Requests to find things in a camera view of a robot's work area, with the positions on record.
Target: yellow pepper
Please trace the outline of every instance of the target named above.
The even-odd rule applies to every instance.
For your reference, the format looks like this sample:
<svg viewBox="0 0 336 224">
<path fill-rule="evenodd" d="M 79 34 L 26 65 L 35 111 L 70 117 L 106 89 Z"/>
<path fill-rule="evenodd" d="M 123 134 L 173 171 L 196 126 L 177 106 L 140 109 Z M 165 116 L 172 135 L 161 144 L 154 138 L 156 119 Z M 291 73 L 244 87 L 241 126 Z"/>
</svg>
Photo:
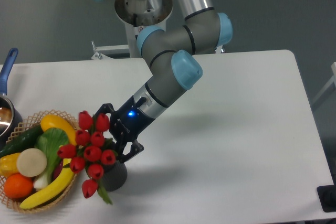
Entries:
<svg viewBox="0 0 336 224">
<path fill-rule="evenodd" d="M 14 153 L 0 158 L 0 175 L 7 178 L 19 172 L 16 167 L 16 160 L 19 155 L 20 153 Z"/>
<path fill-rule="evenodd" d="M 64 130 L 68 135 L 70 144 L 77 145 L 75 140 L 75 129 L 70 125 L 70 123 L 67 122 L 67 120 L 61 118 L 60 116 L 52 114 L 45 115 L 41 120 L 41 128 L 44 132 L 50 128 L 59 128 Z"/>
</svg>

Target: yellow banana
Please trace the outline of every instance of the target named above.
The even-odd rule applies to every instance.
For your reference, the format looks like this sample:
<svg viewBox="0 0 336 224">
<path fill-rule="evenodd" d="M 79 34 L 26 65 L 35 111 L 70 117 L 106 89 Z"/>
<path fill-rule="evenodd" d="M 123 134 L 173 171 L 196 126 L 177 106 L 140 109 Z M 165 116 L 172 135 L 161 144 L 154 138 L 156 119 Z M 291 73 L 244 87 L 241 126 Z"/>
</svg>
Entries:
<svg viewBox="0 0 336 224">
<path fill-rule="evenodd" d="M 71 161 L 70 158 L 64 158 L 63 165 L 70 163 L 70 161 Z M 73 176 L 74 173 L 71 171 L 70 168 L 63 168 L 58 177 L 53 182 L 51 182 L 47 187 L 32 194 L 24 201 L 22 201 L 22 203 L 20 204 L 20 208 L 32 209 L 56 197 L 65 188 L 67 188 Z"/>
</svg>

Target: cucumber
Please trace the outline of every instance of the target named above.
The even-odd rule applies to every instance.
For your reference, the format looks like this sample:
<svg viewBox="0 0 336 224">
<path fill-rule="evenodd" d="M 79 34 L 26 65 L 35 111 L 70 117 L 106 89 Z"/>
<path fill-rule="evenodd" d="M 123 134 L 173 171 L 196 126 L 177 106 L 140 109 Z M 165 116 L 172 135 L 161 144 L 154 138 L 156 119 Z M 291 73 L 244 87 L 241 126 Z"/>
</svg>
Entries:
<svg viewBox="0 0 336 224">
<path fill-rule="evenodd" d="M 40 124 L 24 131 L 21 135 L 17 136 L 4 146 L 0 151 L 0 158 L 9 154 L 22 152 L 28 148 L 33 148 L 37 138 L 42 134 L 43 130 Z"/>
</svg>

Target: gray wall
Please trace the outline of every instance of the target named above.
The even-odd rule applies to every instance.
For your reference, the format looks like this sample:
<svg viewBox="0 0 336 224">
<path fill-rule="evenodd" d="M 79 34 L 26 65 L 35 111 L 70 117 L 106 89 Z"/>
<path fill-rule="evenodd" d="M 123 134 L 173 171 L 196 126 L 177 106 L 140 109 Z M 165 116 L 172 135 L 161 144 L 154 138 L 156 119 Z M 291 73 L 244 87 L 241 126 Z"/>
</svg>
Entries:
<svg viewBox="0 0 336 224">
<path fill-rule="evenodd" d="M 167 28 L 183 24 L 177 0 Z M 96 46 L 126 44 L 114 0 L 0 0 L 0 64 L 11 47 L 17 63 L 88 60 Z M 213 0 L 229 15 L 227 52 L 289 49 L 309 99 L 331 77 L 336 61 L 336 0 Z M 314 114 L 328 155 L 336 157 L 336 93 Z"/>
</svg>

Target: pot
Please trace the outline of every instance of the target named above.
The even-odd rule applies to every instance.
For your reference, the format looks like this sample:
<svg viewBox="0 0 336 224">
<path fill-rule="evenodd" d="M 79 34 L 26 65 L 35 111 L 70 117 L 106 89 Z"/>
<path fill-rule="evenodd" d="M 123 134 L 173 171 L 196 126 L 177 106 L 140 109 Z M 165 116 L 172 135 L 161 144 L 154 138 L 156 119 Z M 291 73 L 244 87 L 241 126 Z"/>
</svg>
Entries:
<svg viewBox="0 0 336 224">
<path fill-rule="evenodd" d="M 7 97 L 7 80 L 18 54 L 17 48 L 12 48 L 0 72 L 0 150 L 5 146 L 14 128 L 22 122 L 21 115 Z"/>
</svg>

